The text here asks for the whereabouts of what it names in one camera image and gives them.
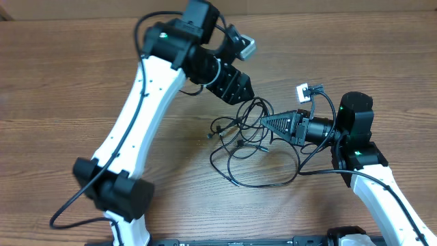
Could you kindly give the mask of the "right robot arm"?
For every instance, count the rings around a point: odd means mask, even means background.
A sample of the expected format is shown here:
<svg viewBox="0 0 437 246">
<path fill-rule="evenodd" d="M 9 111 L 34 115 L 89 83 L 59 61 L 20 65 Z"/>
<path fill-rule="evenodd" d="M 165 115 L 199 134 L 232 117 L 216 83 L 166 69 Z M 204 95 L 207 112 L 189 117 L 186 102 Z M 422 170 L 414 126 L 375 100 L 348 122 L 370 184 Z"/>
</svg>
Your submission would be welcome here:
<svg viewBox="0 0 437 246">
<path fill-rule="evenodd" d="M 266 127 L 293 146 L 329 146 L 333 168 L 367 207 L 387 245 L 435 245 L 436 235 L 423 223 L 398 187 L 389 162 L 371 141 L 372 97 L 348 92 L 333 120 L 306 110 L 261 119 Z"/>
</svg>

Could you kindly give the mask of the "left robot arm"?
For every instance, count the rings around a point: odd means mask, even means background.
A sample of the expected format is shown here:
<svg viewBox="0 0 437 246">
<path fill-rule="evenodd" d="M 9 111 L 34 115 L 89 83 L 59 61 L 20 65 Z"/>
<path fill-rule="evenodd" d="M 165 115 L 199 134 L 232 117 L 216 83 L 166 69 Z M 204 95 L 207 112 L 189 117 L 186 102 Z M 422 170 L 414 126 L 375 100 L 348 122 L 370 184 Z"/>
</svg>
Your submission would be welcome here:
<svg viewBox="0 0 437 246">
<path fill-rule="evenodd" d="M 183 12 L 169 15 L 136 41 L 137 75 L 115 125 L 92 158 L 77 159 L 72 170 L 82 193 L 110 223 L 113 245 L 150 243 L 145 211 L 154 185 L 142 175 L 160 122 L 184 84 L 191 81 L 228 105 L 254 97 L 249 76 L 233 66 L 254 54 L 254 39 L 223 25 L 221 45 L 207 49 L 221 20 L 208 1 L 190 1 Z"/>
</svg>

